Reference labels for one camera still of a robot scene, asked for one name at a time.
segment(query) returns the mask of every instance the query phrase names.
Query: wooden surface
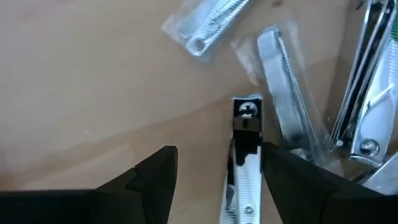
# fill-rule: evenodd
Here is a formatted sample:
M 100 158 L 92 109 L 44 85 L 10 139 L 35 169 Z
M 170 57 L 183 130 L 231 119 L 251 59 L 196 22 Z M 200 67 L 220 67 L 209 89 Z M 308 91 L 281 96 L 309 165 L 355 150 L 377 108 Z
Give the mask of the wooden surface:
M 182 2 L 0 1 L 0 189 L 95 188 L 176 145 L 170 223 L 218 223 L 230 98 L 258 91 L 229 42 L 271 24 L 325 112 L 345 0 L 257 0 L 209 65 L 160 29 Z M 262 220 L 281 223 L 266 186 Z

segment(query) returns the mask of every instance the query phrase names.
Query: chrome metal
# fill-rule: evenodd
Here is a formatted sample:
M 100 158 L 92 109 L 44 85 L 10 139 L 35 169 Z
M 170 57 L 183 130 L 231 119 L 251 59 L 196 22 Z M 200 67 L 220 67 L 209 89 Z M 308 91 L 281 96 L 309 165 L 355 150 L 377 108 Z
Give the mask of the chrome metal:
M 382 166 L 394 128 L 398 103 L 398 43 L 391 38 L 395 16 L 394 7 L 388 25 L 390 28 L 380 43 L 381 57 L 375 59 L 376 68 L 373 72 L 369 71 L 369 76 L 372 78 L 361 106 L 351 144 L 350 158 L 374 167 Z M 377 144 L 377 153 L 363 152 L 362 142 L 367 139 L 372 139 Z
M 342 69 L 339 67 L 344 67 L 348 64 L 351 65 L 351 70 L 348 75 L 347 89 L 331 134 L 331 138 L 335 144 L 340 138 L 341 127 L 346 116 L 348 95 L 356 74 L 356 67 L 362 59 L 361 49 L 364 48 L 364 43 L 366 44 L 367 42 L 365 40 L 365 31 L 368 26 L 371 6 L 372 0 L 365 0 L 363 4 L 358 4 L 356 1 L 349 1 L 345 33 L 340 48 L 340 57 L 344 63 L 339 63 L 337 66 L 338 69 Z
M 204 0 L 177 27 L 185 48 L 201 57 L 220 40 L 250 0 Z
M 235 97 L 234 124 L 221 203 L 221 224 L 260 224 L 262 96 Z M 257 113 L 243 118 L 241 108 L 251 105 Z M 235 124 L 244 120 L 244 125 Z
M 398 189 L 398 152 L 371 175 L 362 186 L 384 195 L 396 194 Z
M 259 56 L 268 83 L 268 89 L 274 102 L 280 130 L 283 138 L 295 144 L 297 138 L 305 135 L 300 106 L 295 97 L 294 74 L 288 69 L 286 55 L 282 50 L 279 30 L 276 27 L 266 29 L 257 39 Z
M 387 152 L 398 100 L 391 39 L 396 14 L 396 0 L 367 0 L 350 9 L 340 52 L 352 67 L 332 139 L 336 147 L 350 148 L 350 159 L 376 168 Z
M 306 160 L 320 166 L 325 159 L 323 148 L 309 119 L 296 74 L 277 26 L 264 30 L 257 38 L 257 46 L 283 144 L 291 149 L 301 148 Z

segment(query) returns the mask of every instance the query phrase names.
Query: metal rivet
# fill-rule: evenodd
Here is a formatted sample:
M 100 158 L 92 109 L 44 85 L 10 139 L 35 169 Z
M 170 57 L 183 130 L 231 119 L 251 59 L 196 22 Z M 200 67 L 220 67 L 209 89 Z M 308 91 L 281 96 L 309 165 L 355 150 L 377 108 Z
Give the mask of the metal rivet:
M 367 156 L 375 156 L 379 150 L 379 144 L 373 139 L 365 139 L 361 142 L 361 152 Z
M 249 119 L 257 114 L 257 106 L 253 102 L 245 102 L 239 107 L 239 112 L 242 118 Z
M 254 209 L 251 206 L 247 206 L 246 208 L 244 208 L 244 212 L 246 214 L 253 214 Z

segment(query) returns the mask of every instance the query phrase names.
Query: plastic bag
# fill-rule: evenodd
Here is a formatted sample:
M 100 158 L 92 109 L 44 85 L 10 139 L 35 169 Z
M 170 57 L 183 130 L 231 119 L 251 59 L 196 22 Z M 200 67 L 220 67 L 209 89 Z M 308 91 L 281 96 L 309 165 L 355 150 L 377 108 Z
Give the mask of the plastic bag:
M 273 25 L 254 35 L 240 37 L 232 41 L 231 46 L 250 81 L 255 85 L 263 80 L 267 82 L 282 136 L 279 144 L 340 174 L 340 163 L 329 153 L 333 146 L 331 137 L 306 80 L 292 65 L 278 27 Z
M 226 31 L 253 0 L 188 0 L 162 30 L 193 57 L 207 61 Z

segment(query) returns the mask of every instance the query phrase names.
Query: green object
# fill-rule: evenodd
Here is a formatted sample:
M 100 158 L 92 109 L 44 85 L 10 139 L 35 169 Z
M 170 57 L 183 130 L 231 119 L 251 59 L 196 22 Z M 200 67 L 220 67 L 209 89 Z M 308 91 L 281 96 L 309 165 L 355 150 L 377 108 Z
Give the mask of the green object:
M 391 37 L 394 41 L 398 42 L 398 17 L 394 19 L 394 24 L 392 25 Z

